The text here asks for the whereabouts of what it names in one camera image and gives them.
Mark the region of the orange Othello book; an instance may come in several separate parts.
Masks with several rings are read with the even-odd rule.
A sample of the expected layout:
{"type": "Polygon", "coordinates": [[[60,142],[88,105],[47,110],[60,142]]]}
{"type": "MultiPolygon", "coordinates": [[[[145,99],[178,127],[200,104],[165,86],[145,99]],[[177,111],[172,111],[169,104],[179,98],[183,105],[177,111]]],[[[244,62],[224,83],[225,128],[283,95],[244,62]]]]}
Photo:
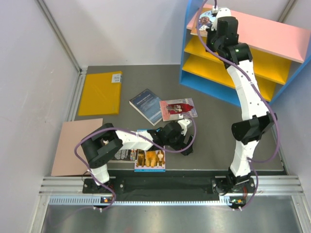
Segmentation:
{"type": "Polygon", "coordinates": [[[203,8],[199,19],[194,18],[194,24],[191,27],[191,35],[197,35],[196,24],[198,23],[199,32],[202,37],[207,37],[207,29],[210,29],[216,16],[213,15],[212,10],[203,8]]]}

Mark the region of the red castle picture book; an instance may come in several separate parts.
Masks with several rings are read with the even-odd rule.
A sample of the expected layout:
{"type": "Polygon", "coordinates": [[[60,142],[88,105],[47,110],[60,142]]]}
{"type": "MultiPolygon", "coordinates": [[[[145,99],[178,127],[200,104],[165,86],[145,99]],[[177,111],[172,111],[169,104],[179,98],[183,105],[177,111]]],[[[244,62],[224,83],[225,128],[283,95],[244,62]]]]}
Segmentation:
{"type": "Polygon", "coordinates": [[[162,100],[159,102],[163,121],[183,119],[184,113],[198,117],[192,98],[162,100]]]}

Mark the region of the dark blue hardcover book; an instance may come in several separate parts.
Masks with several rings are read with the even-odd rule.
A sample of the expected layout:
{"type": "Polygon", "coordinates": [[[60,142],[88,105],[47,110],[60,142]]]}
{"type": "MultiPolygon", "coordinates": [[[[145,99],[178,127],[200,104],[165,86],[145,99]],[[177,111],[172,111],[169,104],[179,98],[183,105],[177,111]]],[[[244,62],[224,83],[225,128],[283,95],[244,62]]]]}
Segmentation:
{"type": "Polygon", "coordinates": [[[136,109],[153,126],[162,120],[160,109],[161,99],[149,89],[145,89],[137,96],[129,100],[131,106],[136,109]]]}

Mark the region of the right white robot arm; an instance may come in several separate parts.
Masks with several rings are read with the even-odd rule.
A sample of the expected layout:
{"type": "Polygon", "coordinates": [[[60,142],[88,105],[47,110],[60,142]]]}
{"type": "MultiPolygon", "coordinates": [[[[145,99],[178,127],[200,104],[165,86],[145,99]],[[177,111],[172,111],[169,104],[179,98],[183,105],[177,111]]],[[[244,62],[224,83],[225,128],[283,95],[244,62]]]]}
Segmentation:
{"type": "Polygon", "coordinates": [[[233,162],[226,179],[215,185],[216,191],[224,195],[228,191],[240,191],[250,180],[250,160],[262,135],[273,126],[276,115],[270,113],[259,96],[251,50],[246,43],[239,43],[238,20],[232,16],[216,17],[207,29],[206,45],[224,59],[242,110],[242,120],[231,126],[236,140],[233,162]]]}

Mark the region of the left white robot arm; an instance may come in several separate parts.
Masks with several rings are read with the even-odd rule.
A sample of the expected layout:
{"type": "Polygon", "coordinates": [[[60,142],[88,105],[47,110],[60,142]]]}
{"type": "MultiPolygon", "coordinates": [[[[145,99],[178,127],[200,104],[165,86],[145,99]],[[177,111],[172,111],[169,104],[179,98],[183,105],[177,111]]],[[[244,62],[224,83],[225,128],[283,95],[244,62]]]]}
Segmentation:
{"type": "Polygon", "coordinates": [[[80,143],[88,169],[95,178],[94,188],[102,193],[110,188],[107,163],[120,150],[134,151],[138,168],[164,167],[167,147],[170,147],[173,153],[189,155],[193,152],[194,137],[191,135],[188,142],[184,140],[191,126],[190,119],[171,121],[155,130],[136,132],[116,128],[111,123],[102,125],[80,143]]]}

